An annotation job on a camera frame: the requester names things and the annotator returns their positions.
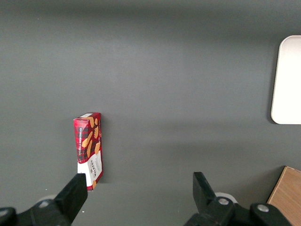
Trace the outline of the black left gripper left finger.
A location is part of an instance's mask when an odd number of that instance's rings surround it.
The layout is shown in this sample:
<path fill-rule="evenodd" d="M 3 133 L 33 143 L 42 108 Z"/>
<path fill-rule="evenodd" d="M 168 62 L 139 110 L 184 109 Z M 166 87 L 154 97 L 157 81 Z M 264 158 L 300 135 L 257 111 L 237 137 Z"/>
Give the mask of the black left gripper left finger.
<path fill-rule="evenodd" d="M 2 226 L 70 226 L 87 199 L 84 173 L 76 174 L 53 199 L 44 199 L 17 213 L 13 207 L 0 209 Z"/>

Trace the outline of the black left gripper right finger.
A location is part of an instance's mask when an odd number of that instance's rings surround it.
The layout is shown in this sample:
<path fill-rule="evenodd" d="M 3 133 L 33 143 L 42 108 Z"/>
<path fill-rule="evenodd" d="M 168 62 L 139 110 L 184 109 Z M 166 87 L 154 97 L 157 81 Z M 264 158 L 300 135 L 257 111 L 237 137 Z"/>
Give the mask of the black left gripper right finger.
<path fill-rule="evenodd" d="M 216 196 L 202 172 L 193 174 L 193 198 L 198 213 L 186 226 L 290 226 L 275 206 L 253 203 L 243 208 L 225 196 Z"/>

